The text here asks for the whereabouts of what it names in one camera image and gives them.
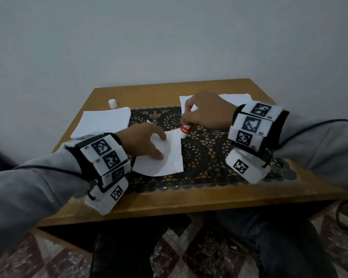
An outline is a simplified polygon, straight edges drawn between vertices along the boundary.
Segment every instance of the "lace doily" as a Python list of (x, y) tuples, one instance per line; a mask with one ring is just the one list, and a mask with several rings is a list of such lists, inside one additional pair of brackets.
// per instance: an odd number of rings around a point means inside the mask
[[(170, 131), (181, 126), (180, 118), (179, 106), (132, 109), (129, 126), (149, 120), (164, 131)], [(125, 193), (247, 183), (226, 164), (226, 157), (233, 149), (227, 136), (227, 133), (221, 131), (195, 127), (187, 138), (181, 140), (184, 172), (151, 177), (132, 171), (128, 176), (129, 187)], [(264, 178), (266, 182), (297, 178), (284, 160), (272, 159), (270, 165), (271, 171)]]

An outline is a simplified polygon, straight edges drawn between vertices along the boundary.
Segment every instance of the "glue stick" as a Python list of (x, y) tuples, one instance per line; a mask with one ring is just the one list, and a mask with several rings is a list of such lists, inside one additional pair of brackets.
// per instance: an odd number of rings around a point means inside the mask
[(180, 130), (181, 130), (180, 138), (185, 139), (186, 136), (191, 132), (192, 128), (193, 128), (193, 123), (188, 123), (187, 125), (182, 125), (180, 127)]

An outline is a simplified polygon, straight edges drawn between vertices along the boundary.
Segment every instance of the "gray sleeve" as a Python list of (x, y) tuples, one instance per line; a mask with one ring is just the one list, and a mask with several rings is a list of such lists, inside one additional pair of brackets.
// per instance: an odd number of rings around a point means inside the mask
[[(65, 149), (25, 164), (81, 173), (76, 159)], [(77, 176), (51, 170), (0, 172), (0, 255), (39, 220), (54, 215), (73, 195), (85, 193), (89, 188), (88, 182)]]
[[(321, 121), (290, 113), (282, 128), (280, 143)], [(275, 151), (274, 157), (289, 158), (299, 167), (348, 189), (348, 122), (333, 122), (309, 130)]]

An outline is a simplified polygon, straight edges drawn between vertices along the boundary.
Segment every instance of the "gray wall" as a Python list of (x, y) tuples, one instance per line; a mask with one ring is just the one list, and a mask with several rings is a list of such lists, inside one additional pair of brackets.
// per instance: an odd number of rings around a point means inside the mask
[(348, 0), (0, 0), (0, 150), (17, 162), (96, 87), (244, 77), (348, 118)]

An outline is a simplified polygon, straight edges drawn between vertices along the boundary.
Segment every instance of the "ripped jeans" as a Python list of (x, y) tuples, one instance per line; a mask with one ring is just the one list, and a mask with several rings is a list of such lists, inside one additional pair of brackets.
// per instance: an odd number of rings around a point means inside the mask
[[(209, 212), (254, 257), (261, 278), (337, 278), (337, 272), (316, 229), (304, 217), (283, 217), (279, 206)], [(99, 277), (153, 277), (149, 261), (169, 216), (114, 220), (99, 235), (90, 275)]]

